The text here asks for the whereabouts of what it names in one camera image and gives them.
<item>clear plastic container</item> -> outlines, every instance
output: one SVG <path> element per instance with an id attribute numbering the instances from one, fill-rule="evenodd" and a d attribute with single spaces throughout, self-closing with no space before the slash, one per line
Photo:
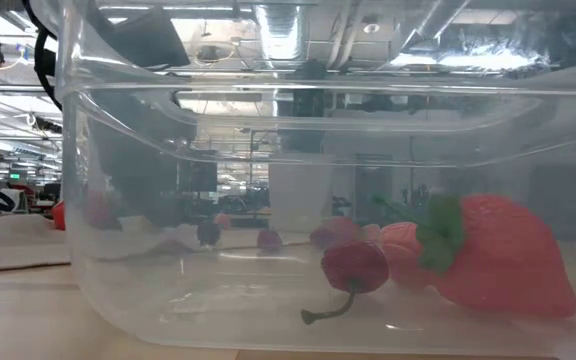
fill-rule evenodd
<path id="1" fill-rule="evenodd" d="M 576 358 L 576 1 L 62 0 L 57 18 L 67 235 L 113 324 Z"/>

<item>wooden table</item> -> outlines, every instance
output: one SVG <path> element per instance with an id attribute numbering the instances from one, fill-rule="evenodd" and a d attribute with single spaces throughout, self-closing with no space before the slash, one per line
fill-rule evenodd
<path id="1" fill-rule="evenodd" d="M 68 266 L 0 272 L 0 360 L 445 360 L 463 358 L 214 350 L 152 345 L 116 329 L 99 317 L 81 295 Z"/>

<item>table surface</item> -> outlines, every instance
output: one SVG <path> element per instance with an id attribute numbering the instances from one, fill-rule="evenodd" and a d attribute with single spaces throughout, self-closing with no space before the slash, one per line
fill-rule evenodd
<path id="1" fill-rule="evenodd" d="M 0 359 L 445 360 L 455 358 L 463 357 L 288 353 L 153 345 L 116 329 L 98 316 L 83 298 L 68 266 L 0 272 Z"/>

